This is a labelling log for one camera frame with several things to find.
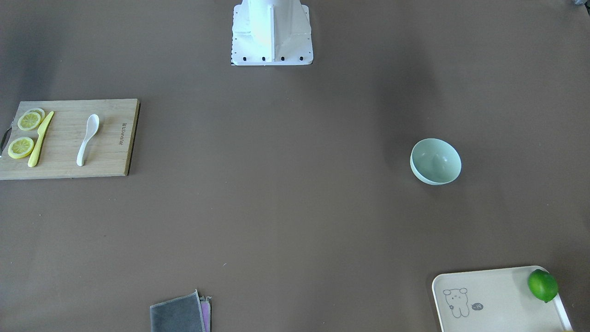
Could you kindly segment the white ceramic spoon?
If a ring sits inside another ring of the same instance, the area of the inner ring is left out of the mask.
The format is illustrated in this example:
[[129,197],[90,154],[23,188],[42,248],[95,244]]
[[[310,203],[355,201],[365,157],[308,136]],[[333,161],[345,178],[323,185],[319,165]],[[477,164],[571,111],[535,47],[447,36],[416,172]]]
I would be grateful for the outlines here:
[[92,114],[87,119],[86,125],[86,135],[80,145],[80,149],[78,150],[76,164],[78,166],[84,165],[84,154],[86,153],[86,147],[89,141],[97,134],[100,126],[100,118],[97,114]]

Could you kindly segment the light green bowl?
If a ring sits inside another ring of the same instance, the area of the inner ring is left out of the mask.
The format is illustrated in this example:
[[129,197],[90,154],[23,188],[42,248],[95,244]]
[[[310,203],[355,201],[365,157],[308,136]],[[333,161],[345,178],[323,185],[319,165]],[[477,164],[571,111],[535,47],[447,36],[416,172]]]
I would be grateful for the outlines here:
[[456,149],[446,141],[426,138],[415,143],[410,154],[414,176],[429,185],[445,185],[459,178],[463,162]]

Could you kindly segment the grey folded cloth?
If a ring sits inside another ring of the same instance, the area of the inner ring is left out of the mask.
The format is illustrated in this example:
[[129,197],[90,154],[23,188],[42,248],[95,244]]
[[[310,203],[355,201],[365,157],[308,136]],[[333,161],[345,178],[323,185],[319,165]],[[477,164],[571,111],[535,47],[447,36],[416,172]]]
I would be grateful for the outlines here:
[[211,297],[200,296],[198,290],[150,306],[152,332],[210,332]]

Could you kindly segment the bamboo cutting board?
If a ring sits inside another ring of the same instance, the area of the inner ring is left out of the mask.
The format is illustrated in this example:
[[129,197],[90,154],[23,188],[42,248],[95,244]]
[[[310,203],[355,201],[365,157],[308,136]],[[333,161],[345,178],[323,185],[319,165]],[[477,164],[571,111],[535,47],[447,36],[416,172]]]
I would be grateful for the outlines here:
[[[53,112],[38,164],[27,165],[28,158],[13,159],[8,149],[2,152],[0,178],[49,179],[127,176],[133,151],[140,103],[138,99],[21,101],[13,118],[12,131],[6,143],[28,136],[38,138],[36,130],[23,131],[19,118],[30,109]],[[83,166],[76,163],[86,135],[87,119],[97,115],[97,134],[87,143]]]

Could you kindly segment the cream cartoon tray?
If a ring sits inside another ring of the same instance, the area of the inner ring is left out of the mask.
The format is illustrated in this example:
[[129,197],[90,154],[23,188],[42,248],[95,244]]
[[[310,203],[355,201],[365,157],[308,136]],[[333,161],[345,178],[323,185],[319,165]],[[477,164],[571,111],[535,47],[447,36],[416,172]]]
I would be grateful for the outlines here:
[[560,296],[548,302],[529,290],[538,266],[443,273],[432,282],[443,332],[571,332]]

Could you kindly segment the yellow plastic knife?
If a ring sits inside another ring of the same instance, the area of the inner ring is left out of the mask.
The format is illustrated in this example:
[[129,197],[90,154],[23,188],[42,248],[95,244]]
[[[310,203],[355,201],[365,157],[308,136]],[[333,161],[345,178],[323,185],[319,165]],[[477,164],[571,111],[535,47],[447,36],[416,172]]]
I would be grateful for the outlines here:
[[28,166],[35,167],[38,164],[38,160],[40,158],[41,149],[43,146],[44,138],[46,136],[47,129],[53,119],[54,111],[50,111],[48,115],[44,118],[42,123],[38,126],[37,134],[38,138],[36,140],[35,146],[29,155],[28,158]]

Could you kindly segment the lemon slice far stack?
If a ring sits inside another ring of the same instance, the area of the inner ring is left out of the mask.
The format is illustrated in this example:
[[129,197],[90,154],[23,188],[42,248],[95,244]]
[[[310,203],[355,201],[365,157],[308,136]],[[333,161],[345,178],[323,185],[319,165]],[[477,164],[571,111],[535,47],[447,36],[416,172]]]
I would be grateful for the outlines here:
[[23,131],[34,130],[46,117],[46,112],[42,108],[32,108],[26,111],[18,120],[18,127]]

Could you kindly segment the green lime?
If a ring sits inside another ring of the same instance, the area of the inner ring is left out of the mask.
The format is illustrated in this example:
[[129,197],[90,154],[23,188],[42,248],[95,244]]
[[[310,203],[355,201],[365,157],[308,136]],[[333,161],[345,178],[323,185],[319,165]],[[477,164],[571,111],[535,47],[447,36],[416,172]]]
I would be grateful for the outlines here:
[[527,285],[531,294],[545,303],[552,301],[559,293],[559,286],[555,277],[541,269],[536,269],[530,273]]

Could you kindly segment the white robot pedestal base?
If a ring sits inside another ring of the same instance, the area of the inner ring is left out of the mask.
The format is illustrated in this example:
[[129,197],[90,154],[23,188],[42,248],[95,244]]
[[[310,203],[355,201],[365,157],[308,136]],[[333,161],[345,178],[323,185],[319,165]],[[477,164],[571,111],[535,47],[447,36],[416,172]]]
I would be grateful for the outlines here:
[[311,65],[313,58],[310,11],[299,0],[243,0],[234,6],[231,65]]

